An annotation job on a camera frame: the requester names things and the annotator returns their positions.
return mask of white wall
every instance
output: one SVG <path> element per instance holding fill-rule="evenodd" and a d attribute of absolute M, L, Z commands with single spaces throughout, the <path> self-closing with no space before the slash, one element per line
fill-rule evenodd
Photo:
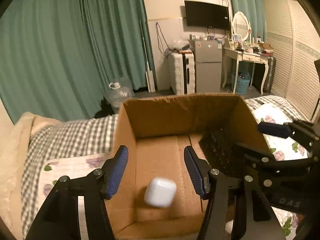
<path fill-rule="evenodd" d="M 223 0 L 194 0 L 201 2 L 209 2 L 227 6 L 227 2 Z M 168 73 L 168 66 L 166 64 L 166 58 L 162 55 L 162 53 L 158 49 L 157 43 L 157 35 L 155 24 L 159 23 L 163 35 L 169 44 L 172 45 L 174 41 L 184 39 L 189 39 L 189 34 L 199 35 L 203 33 L 207 33 L 207 28 L 201 27 L 187 27 L 185 21 L 185 9 L 184 9 L 184 0 L 144 0 L 148 24 L 150 30 L 150 39 L 153 51 L 153 57 L 155 62 L 156 69 L 156 78 L 158 90 L 164 90 L 170 88 L 170 78 Z M 229 14 L 233 15 L 231 0 L 229 2 Z M 216 37 L 223 38 L 224 30 L 215 29 Z M 228 59 L 224 59 L 224 65 L 230 65 L 230 61 Z"/>

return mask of table leg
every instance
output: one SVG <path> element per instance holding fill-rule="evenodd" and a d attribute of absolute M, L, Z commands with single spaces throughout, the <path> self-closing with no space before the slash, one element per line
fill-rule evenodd
<path fill-rule="evenodd" d="M 222 87 L 224 88 L 227 83 L 227 65 L 226 64 L 223 64 L 223 71 L 224 71 L 224 80 L 223 80 Z"/>
<path fill-rule="evenodd" d="M 263 85 L 264 85 L 264 82 L 266 81 L 268 70 L 269 70 L 268 63 L 265 63 L 265 67 L 266 67 L 266 69 L 264 71 L 264 76 L 263 76 L 262 83 L 261 83 L 261 95 L 263 95 Z"/>
<path fill-rule="evenodd" d="M 237 59 L 237 65 L 236 65 L 236 76 L 235 76 L 235 85 L 233 87 L 233 93 L 236 93 L 236 87 L 237 87 L 237 79 L 238 79 L 238 71 L 239 71 L 239 60 Z"/>
<path fill-rule="evenodd" d="M 252 68 L 252 75 L 251 75 L 251 83 L 250 83 L 250 86 L 252 87 L 252 81 L 253 81 L 253 76 L 254 76 L 254 69 L 256 67 L 256 63 L 254 62 L 253 63 L 253 68 Z"/>

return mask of plastic bag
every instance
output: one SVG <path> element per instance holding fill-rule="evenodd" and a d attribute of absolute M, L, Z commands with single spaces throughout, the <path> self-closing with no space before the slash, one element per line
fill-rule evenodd
<path fill-rule="evenodd" d="M 181 50 L 183 47 L 189 45 L 189 41 L 186 40 L 174 40 L 171 44 L 171 48 Z"/>
<path fill-rule="evenodd" d="M 118 113 L 121 104 L 134 97 L 132 84 L 128 76 L 114 80 L 109 84 L 110 90 L 106 92 L 106 99 L 115 113 Z"/>

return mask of cardboard box flap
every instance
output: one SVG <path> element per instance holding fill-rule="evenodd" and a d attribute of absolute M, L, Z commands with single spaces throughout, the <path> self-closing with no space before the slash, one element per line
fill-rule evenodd
<path fill-rule="evenodd" d="M 114 233 L 136 221 L 135 188 L 136 188 L 136 140 L 127 113 L 123 106 L 119 110 L 118 125 L 113 141 L 113 156 L 120 145 L 126 145 L 129 159 L 117 193 L 111 200 L 106 200 L 106 208 Z"/>
<path fill-rule="evenodd" d="M 233 141 L 268 151 L 245 102 L 233 94 L 131 99 L 124 103 L 137 139 L 220 130 Z"/>
<path fill-rule="evenodd" d="M 131 99 L 124 103 L 136 138 L 222 128 L 240 97 L 228 94 Z"/>

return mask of white wardrobe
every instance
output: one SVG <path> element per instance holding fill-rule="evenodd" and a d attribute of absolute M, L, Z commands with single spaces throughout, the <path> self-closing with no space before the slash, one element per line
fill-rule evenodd
<path fill-rule="evenodd" d="M 272 91 L 290 100 L 309 120 L 317 113 L 320 94 L 314 61 L 320 38 L 297 0 L 264 0 L 267 41 L 277 59 Z"/>

